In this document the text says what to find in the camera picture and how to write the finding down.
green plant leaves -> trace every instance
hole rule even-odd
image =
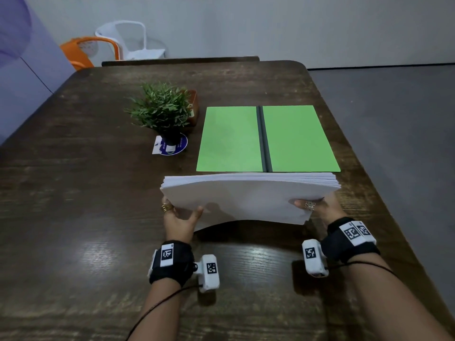
[[[139,125],[162,132],[188,124],[191,110],[187,90],[160,83],[145,84],[142,89],[145,96],[130,98],[134,107],[125,110]]]

forearm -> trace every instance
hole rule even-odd
[[[357,255],[351,261],[389,266],[378,254]],[[353,264],[348,273],[370,325],[381,341],[449,341],[447,331],[394,275],[367,264]]]
[[[155,281],[140,316],[179,289],[179,283],[173,279]],[[150,312],[137,326],[129,341],[174,341],[177,338],[179,311],[180,294],[177,294]]]

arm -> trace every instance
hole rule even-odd
[[[297,200],[295,206],[304,208],[304,203],[305,201]],[[335,194],[317,203],[314,211],[326,226],[347,216]],[[382,257],[375,253],[356,255],[348,262],[355,260],[377,263],[389,268]],[[381,341],[453,340],[394,275],[367,264],[353,264],[347,268],[367,319]]]
[[[163,203],[168,203],[166,198],[163,198]],[[199,207],[191,214],[188,220],[177,218],[174,210],[165,212],[164,227],[166,229],[166,241],[190,243],[193,237],[194,227],[201,217],[202,212],[202,207]],[[172,293],[177,292],[179,289],[181,289],[180,284],[173,279],[164,278],[155,281],[151,285],[140,316],[143,316],[152,306],[167,298]],[[180,295],[177,294],[150,312],[137,326],[136,330],[134,330],[129,341],[174,341],[177,338],[179,310]]]

hand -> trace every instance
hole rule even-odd
[[[300,209],[306,210],[305,202],[306,200],[295,200],[294,205]],[[341,208],[335,193],[330,193],[325,196],[322,201],[316,202],[316,205],[313,208],[326,227],[335,220],[348,216],[343,208]]]
[[[163,196],[162,203],[170,203],[166,196]],[[166,241],[181,241],[190,243],[193,238],[194,228],[202,215],[204,209],[199,206],[190,215],[188,220],[179,219],[175,209],[164,213],[164,229],[166,230]]]

ring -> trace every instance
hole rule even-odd
[[[311,201],[305,201],[305,209],[309,211],[314,211],[314,206],[316,206],[316,202],[311,202]]]
[[[174,209],[174,206],[170,203],[163,203],[161,205],[161,209],[163,210],[163,212],[172,211]]]

